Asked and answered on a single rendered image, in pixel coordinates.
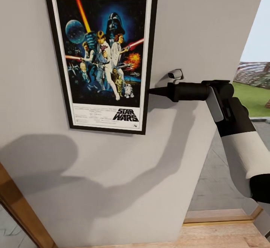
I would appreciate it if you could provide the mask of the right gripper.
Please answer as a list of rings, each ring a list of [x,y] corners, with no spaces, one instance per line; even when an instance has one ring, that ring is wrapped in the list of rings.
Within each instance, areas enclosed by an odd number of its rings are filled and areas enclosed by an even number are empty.
[[[197,87],[196,83],[192,82],[180,82],[178,84],[168,82],[167,87],[149,89],[147,92],[149,94],[166,96],[172,102],[178,102],[179,100],[194,100],[197,94]]]

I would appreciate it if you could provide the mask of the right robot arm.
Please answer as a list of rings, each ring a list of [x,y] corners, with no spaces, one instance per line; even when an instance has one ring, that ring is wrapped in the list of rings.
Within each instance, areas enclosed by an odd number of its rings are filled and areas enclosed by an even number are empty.
[[[230,176],[236,189],[253,198],[270,216],[270,151],[255,130],[249,112],[234,95],[230,80],[186,82],[183,69],[168,73],[167,87],[149,89],[149,94],[179,100],[206,101],[217,125]]]

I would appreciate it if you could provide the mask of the poster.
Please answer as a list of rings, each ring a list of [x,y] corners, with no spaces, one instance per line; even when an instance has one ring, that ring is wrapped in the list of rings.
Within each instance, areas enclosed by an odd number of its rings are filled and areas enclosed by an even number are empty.
[[[69,126],[145,135],[158,0],[46,0]]]

